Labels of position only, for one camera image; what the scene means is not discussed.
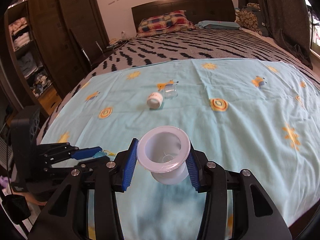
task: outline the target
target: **silver screw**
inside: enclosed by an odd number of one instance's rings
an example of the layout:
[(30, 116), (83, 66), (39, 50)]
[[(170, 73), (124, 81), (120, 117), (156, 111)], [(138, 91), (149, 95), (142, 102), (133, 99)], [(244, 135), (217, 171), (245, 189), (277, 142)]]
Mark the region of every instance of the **silver screw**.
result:
[(208, 168), (213, 169), (216, 167), (216, 164), (214, 162), (207, 162), (207, 166)]
[(243, 170), (243, 171), (242, 171), (242, 174), (243, 174), (244, 176), (250, 176), (250, 175), (251, 175), (251, 172), (248, 171), (248, 170)]
[(115, 162), (108, 162), (108, 163), (107, 163), (107, 167), (108, 167), (108, 168), (113, 168), (114, 166), (116, 166), (116, 163), (115, 163)]
[(72, 176), (78, 176), (79, 174), (80, 174), (80, 171), (78, 169), (74, 169), (73, 171), (71, 171)]

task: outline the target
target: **pillow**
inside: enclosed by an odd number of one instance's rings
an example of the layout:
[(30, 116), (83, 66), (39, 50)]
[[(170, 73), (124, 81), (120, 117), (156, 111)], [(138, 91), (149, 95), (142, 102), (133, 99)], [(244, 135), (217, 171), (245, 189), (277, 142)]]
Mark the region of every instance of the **pillow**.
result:
[(201, 29), (220, 29), (220, 30), (239, 30), (240, 25), (235, 22), (221, 22), (221, 21), (202, 21), (196, 25)]
[(174, 11), (143, 19), (138, 27), (137, 37), (194, 30), (195, 28), (193, 23), (186, 18), (185, 11)]
[(259, 35), (268, 37), (269, 33), (263, 22), (262, 13), (259, 4), (248, 3), (241, 9), (240, 12), (240, 25), (249, 30), (259, 33)]

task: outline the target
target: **white plastic cup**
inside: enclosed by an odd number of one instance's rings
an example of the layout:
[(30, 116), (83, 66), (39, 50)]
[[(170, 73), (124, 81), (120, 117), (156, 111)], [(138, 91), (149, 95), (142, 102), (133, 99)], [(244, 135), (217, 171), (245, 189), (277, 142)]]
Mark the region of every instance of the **white plastic cup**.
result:
[(188, 176), (185, 160), (190, 147), (190, 139), (183, 130), (174, 126), (161, 126), (141, 138), (137, 159), (155, 180), (172, 185)]

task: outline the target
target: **headboard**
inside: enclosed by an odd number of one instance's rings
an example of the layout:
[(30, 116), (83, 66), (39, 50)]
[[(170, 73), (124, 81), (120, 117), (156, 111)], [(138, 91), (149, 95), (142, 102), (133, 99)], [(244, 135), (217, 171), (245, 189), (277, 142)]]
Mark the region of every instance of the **headboard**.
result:
[(187, 11), (188, 20), (194, 24), (204, 20), (236, 20), (232, 0), (159, 0), (132, 7), (131, 10), (136, 30), (145, 18), (177, 10)]

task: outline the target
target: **dark brown curtain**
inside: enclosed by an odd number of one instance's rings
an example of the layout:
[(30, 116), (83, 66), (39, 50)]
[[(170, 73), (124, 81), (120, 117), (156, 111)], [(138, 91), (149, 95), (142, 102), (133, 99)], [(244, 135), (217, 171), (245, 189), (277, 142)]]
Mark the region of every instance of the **dark brown curtain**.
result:
[(260, 4), (270, 36), (312, 69), (310, 55), (310, 27), (305, 0), (239, 0), (239, 8), (248, 2)]

